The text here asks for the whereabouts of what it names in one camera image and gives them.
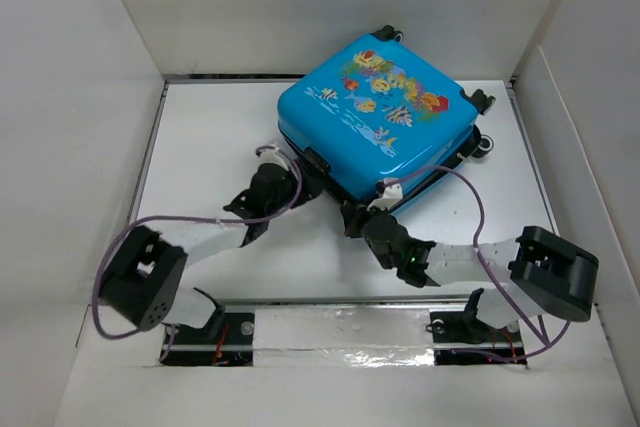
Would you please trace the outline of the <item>blue kids suitcase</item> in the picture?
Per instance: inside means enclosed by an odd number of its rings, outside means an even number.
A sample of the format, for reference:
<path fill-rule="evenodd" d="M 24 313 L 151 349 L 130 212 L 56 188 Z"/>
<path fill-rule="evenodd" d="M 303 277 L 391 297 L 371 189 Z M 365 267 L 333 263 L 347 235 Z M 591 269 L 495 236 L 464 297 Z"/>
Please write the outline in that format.
<path fill-rule="evenodd" d="M 337 202 L 368 204 L 398 179 L 418 190 L 430 166 L 476 140 L 495 99 L 464 88 L 402 43 L 391 25 L 367 33 L 285 90 L 285 141 Z"/>

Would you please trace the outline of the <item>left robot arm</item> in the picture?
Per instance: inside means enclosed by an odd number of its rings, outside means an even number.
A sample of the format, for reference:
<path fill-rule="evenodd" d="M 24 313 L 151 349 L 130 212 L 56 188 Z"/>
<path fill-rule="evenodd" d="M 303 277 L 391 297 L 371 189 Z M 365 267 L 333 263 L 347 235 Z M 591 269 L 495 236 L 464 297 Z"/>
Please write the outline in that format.
<path fill-rule="evenodd" d="M 147 217 L 134 222 L 108 248 L 94 283 L 94 305 L 105 303 L 133 325 L 133 333 L 159 325 L 188 327 L 201 343 L 222 334 L 225 310 L 210 294 L 186 288 L 185 270 L 223 251 L 243 248 L 276 217 L 318 197 L 318 178 L 299 163 L 264 163 L 248 188 L 224 206 L 222 218 L 178 216 L 180 228 L 160 232 Z"/>

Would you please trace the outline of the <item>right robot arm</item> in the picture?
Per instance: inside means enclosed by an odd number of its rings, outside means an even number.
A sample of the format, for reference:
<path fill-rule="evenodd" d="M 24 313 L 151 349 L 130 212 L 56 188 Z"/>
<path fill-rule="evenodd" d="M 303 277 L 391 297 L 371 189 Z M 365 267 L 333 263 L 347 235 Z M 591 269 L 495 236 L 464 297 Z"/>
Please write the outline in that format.
<path fill-rule="evenodd" d="M 543 314 L 569 323 L 591 318 L 597 257 L 542 227 L 526 226 L 496 243 L 451 245 L 411 236 L 387 211 L 346 203 L 340 214 L 346 236 L 363 239 L 380 266 L 404 283 L 479 284 L 461 318 L 474 340 Z"/>

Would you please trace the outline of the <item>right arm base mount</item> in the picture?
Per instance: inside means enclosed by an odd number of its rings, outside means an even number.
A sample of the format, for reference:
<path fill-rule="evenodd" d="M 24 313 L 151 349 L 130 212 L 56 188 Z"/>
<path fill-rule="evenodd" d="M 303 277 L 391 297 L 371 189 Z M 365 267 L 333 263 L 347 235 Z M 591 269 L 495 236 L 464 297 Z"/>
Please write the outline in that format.
<path fill-rule="evenodd" d="M 502 365 L 496 357 L 527 363 L 520 359 L 525 350 L 519 331 L 467 321 L 462 311 L 430 311 L 425 331 L 432 336 L 437 366 Z"/>

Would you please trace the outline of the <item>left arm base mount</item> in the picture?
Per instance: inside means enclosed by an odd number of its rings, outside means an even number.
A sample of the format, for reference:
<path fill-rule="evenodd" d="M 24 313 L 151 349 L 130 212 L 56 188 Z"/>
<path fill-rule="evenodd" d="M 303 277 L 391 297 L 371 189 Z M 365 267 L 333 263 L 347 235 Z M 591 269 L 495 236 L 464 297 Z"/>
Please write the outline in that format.
<path fill-rule="evenodd" d="M 249 367 L 254 332 L 253 311 L 226 312 L 213 336 L 188 326 L 167 326 L 159 362 L 170 367 Z"/>

